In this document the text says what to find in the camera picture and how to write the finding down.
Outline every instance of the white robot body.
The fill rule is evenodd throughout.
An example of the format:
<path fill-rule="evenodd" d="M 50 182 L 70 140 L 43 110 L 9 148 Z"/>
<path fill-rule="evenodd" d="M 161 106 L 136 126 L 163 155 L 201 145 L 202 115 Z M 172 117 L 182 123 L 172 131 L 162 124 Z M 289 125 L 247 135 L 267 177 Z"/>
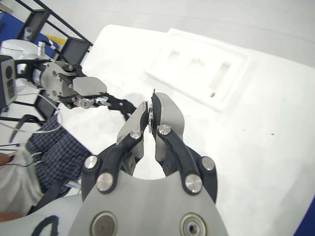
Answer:
<path fill-rule="evenodd" d="M 25 40 L 4 40 L 1 44 L 0 54 L 11 56 L 14 60 L 18 59 L 50 59 L 46 54 L 41 56 L 38 55 L 38 46 L 32 42 Z M 25 64 L 18 65 L 18 73 L 21 73 L 25 69 Z M 25 86 L 36 88 L 31 82 L 26 79 L 16 80 L 17 91 L 22 91 Z"/>

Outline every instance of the white cloth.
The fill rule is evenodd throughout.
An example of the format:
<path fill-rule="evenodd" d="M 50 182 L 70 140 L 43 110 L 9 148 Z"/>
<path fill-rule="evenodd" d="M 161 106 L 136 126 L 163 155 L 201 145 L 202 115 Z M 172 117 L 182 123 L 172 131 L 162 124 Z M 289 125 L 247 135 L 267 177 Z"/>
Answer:
<path fill-rule="evenodd" d="M 0 166 L 0 213 L 26 215 L 43 197 L 31 154 L 20 148 L 8 164 Z"/>

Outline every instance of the white table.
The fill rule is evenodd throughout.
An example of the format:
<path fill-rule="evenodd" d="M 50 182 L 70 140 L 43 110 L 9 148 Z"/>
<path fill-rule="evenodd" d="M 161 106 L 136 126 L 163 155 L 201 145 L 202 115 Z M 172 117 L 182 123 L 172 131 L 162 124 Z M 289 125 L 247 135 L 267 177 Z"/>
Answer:
<path fill-rule="evenodd" d="M 315 192 L 315 69 L 250 51 L 253 63 L 225 114 L 156 82 L 144 73 L 166 34 L 109 25 L 99 34 L 83 72 L 136 106 L 153 89 L 168 94 L 185 117 L 184 142 L 214 159 L 217 208 L 229 234 L 293 235 Z M 62 106 L 63 126 L 92 153 L 115 143 L 119 112 Z M 164 176 L 145 131 L 145 156 L 135 176 Z"/>

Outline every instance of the metal screw cap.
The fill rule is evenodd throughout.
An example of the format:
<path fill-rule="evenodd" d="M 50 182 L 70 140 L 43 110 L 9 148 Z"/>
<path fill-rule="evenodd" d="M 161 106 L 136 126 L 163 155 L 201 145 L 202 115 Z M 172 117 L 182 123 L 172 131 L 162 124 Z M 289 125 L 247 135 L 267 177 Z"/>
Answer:
<path fill-rule="evenodd" d="M 162 135 L 168 135 L 171 132 L 170 126 L 163 124 L 158 128 L 159 133 Z"/>
<path fill-rule="evenodd" d="M 118 145 L 119 143 L 121 143 L 125 137 L 126 137 L 125 135 L 120 136 L 120 137 L 117 139 L 117 141 L 116 141 L 116 145 Z"/>
<path fill-rule="evenodd" d="M 206 236 L 207 227 L 203 219 L 195 213 L 188 213 L 180 223 L 181 236 Z"/>
<path fill-rule="evenodd" d="M 84 109 L 89 109 L 92 107 L 92 104 L 93 102 L 89 99 L 86 99 L 86 98 L 82 98 L 80 101 L 79 101 L 79 105 L 84 108 Z"/>
<path fill-rule="evenodd" d="M 133 139 L 139 139 L 141 137 L 141 131 L 140 130 L 131 131 L 130 137 L 132 137 Z"/>
<path fill-rule="evenodd" d="M 215 168 L 215 162 L 209 157 L 203 157 L 201 159 L 201 163 L 203 167 L 208 171 L 211 171 Z"/>
<path fill-rule="evenodd" d="M 115 236 L 118 230 L 118 221 L 111 212 L 98 214 L 91 226 L 92 236 Z"/>
<path fill-rule="evenodd" d="M 202 180 L 195 174 L 189 174 L 185 178 L 186 188 L 193 193 L 199 193 L 202 189 Z"/>
<path fill-rule="evenodd" d="M 87 169 L 91 169 L 93 167 L 96 166 L 96 163 L 97 163 L 97 156 L 89 156 L 85 162 L 84 162 L 84 166 L 87 168 Z"/>
<path fill-rule="evenodd" d="M 105 192 L 111 188 L 114 183 L 114 177 L 111 173 L 102 173 L 96 181 L 96 186 L 100 192 Z"/>

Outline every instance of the silver bolt head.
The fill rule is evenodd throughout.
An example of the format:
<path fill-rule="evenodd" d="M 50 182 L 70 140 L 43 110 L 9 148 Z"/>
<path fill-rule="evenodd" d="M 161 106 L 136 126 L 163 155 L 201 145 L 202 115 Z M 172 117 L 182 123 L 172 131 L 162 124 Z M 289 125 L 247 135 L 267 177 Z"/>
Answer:
<path fill-rule="evenodd" d="M 111 173 L 105 172 L 99 175 L 96 186 L 100 192 L 105 192 L 111 188 L 114 183 L 114 177 Z"/>
<path fill-rule="evenodd" d="M 171 128 L 170 128 L 170 126 L 163 124 L 163 125 L 159 126 L 158 131 L 162 135 L 168 135 L 171 132 Z"/>
<path fill-rule="evenodd" d="M 140 130 L 131 131 L 130 137 L 132 137 L 133 139 L 139 139 L 141 137 L 141 131 Z"/>
<path fill-rule="evenodd" d="M 120 136 L 120 137 L 117 139 L 117 141 L 116 141 L 116 145 L 118 145 L 119 143 L 121 143 L 125 137 L 126 137 L 125 135 Z"/>
<path fill-rule="evenodd" d="M 215 162 L 209 157 L 203 157 L 201 159 L 201 163 L 203 167 L 208 171 L 214 170 L 215 168 Z"/>
<path fill-rule="evenodd" d="M 87 169 L 91 169 L 93 167 L 96 166 L 96 163 L 97 163 L 97 156 L 89 156 L 85 162 L 84 162 L 84 166 L 87 168 Z"/>
<path fill-rule="evenodd" d="M 198 175 L 189 174 L 185 178 L 185 186 L 192 193 L 199 193 L 202 189 L 202 180 Z"/>

